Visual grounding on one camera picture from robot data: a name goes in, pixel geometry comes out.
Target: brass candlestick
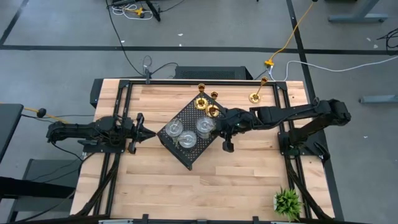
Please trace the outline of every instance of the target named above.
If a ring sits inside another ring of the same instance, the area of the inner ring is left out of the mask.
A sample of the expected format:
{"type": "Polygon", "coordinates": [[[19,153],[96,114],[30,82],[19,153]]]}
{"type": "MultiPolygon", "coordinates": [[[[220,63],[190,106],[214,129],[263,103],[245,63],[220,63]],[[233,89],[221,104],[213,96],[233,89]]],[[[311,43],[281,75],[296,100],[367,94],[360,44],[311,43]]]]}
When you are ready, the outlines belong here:
{"type": "Polygon", "coordinates": [[[259,92],[260,92],[261,87],[263,85],[265,85],[267,82],[268,82],[268,78],[267,77],[262,77],[261,78],[260,88],[258,89],[257,93],[252,93],[252,94],[249,95],[249,101],[251,103],[260,103],[261,98],[259,96],[259,92]]]}
{"type": "Polygon", "coordinates": [[[211,93],[210,96],[213,99],[213,102],[212,102],[212,104],[210,106],[208,106],[206,108],[206,115],[211,117],[211,118],[215,118],[215,117],[217,117],[220,114],[218,106],[214,105],[214,103],[215,103],[215,101],[216,101],[216,99],[218,97],[218,93],[214,91],[213,93],[211,93]]]}
{"type": "Polygon", "coordinates": [[[205,91],[205,84],[199,84],[198,90],[200,92],[200,97],[195,100],[195,108],[198,110],[205,110],[208,106],[206,98],[203,97],[203,92],[205,91]]]}

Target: concrete floor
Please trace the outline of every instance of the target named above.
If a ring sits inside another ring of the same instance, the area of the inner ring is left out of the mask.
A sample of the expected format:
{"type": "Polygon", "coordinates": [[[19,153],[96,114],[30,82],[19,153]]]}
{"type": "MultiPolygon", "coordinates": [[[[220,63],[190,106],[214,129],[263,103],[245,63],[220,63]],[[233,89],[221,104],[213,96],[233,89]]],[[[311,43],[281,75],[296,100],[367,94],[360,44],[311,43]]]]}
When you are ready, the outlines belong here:
{"type": "MultiPolygon", "coordinates": [[[[6,29],[22,0],[0,0],[0,33],[6,29]]],[[[177,0],[159,1],[167,8],[177,0]]],[[[293,0],[300,17],[310,1],[293,0]]],[[[118,40],[102,0],[30,0],[5,45],[117,46],[118,40]]],[[[396,28],[397,19],[383,24],[330,24],[327,15],[350,12],[355,3],[318,1],[300,26],[306,49],[384,50],[376,41],[396,28]]],[[[398,3],[381,1],[374,12],[398,16],[398,3]]],[[[211,46],[282,47],[292,26],[285,1],[186,0],[162,14],[162,22],[131,21],[113,16],[124,45],[128,46],[211,46]]],[[[289,48],[297,45],[293,39],[289,48]]],[[[270,53],[250,52],[128,52],[141,69],[150,55],[153,68],[174,61],[185,66],[244,65],[257,76],[270,53]]],[[[377,55],[309,55],[307,60],[323,67],[341,69],[384,60],[377,55]]],[[[282,78],[285,64],[299,60],[298,54],[279,54],[273,74],[282,78]]],[[[353,117],[345,127],[330,127],[326,136],[335,171],[345,220],[393,223],[398,194],[398,151],[395,143],[396,105],[361,105],[363,95],[396,94],[397,62],[332,73],[310,68],[315,93],[321,99],[344,101],[353,117]]],[[[303,80],[301,66],[292,64],[289,80],[303,80]]],[[[167,67],[154,78],[167,78],[167,67]]],[[[118,51],[0,50],[0,101],[26,107],[47,108],[51,114],[93,114],[89,94],[93,79],[128,77],[136,74],[118,51]]],[[[89,123],[90,117],[68,118],[89,123]]],[[[29,159],[73,159],[46,143],[47,123],[22,118],[8,151],[0,164],[0,175],[21,178],[29,159]]],[[[80,153],[76,141],[60,146],[80,153]]],[[[0,222],[6,220],[10,200],[0,204],[0,222]]]]}

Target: perforated metal basket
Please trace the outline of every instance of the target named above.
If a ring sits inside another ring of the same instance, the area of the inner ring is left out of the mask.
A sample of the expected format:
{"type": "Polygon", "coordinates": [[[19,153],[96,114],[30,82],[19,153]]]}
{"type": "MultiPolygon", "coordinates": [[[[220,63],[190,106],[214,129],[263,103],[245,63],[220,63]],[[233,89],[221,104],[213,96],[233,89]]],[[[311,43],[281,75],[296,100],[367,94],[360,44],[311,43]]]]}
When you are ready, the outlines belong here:
{"type": "MultiPolygon", "coordinates": [[[[198,110],[195,108],[195,100],[200,97],[198,94],[194,99],[189,102],[173,119],[180,119],[183,124],[184,131],[193,131],[197,135],[197,143],[190,149],[185,149],[180,146],[179,143],[175,143],[173,139],[167,135],[165,126],[157,133],[161,143],[189,170],[192,170],[192,164],[198,159],[200,154],[217,138],[217,136],[210,135],[208,139],[202,139],[198,136],[197,121],[199,118],[206,116],[205,110],[198,110]]],[[[213,100],[206,94],[203,94],[203,98],[206,98],[210,103],[213,100]]],[[[215,102],[215,105],[224,111],[224,108],[215,102]]]]}

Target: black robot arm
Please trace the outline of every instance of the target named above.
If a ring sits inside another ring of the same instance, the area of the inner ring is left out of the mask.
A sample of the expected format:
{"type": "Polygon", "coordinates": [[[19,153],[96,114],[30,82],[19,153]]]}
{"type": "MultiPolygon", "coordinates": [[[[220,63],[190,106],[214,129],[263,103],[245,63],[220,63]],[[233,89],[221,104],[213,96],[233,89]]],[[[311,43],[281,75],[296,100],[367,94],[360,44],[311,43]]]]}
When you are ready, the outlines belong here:
{"type": "Polygon", "coordinates": [[[351,120],[351,115],[343,102],[338,100],[319,100],[316,98],[308,105],[294,106],[290,108],[278,108],[276,106],[260,106],[245,111],[239,108],[225,109],[223,118],[216,119],[216,128],[213,134],[225,139],[223,150],[233,152],[232,136],[245,133],[250,130],[265,130],[277,127],[284,121],[296,119],[315,118],[302,128],[289,131],[289,144],[298,142],[324,129],[329,125],[342,126],[351,120]]]}
{"type": "Polygon", "coordinates": [[[155,132],[143,126],[142,113],[137,115],[134,125],[131,118],[121,119],[105,116],[90,124],[64,124],[55,122],[49,126],[48,142],[56,143],[66,138],[80,138],[78,142],[91,149],[90,152],[112,152],[113,149],[124,150],[126,139],[133,139],[128,150],[135,153],[135,143],[142,142],[156,135],[155,132]]]}

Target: small potted plant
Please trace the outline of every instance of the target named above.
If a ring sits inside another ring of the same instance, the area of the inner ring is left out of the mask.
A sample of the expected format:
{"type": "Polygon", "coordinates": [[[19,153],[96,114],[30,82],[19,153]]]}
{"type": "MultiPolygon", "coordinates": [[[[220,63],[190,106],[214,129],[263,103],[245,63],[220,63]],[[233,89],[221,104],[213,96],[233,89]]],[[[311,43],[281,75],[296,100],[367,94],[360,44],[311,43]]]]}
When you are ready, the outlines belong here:
{"type": "Polygon", "coordinates": [[[282,190],[274,197],[274,210],[276,214],[286,216],[289,222],[299,220],[302,203],[295,190],[282,190]]]}

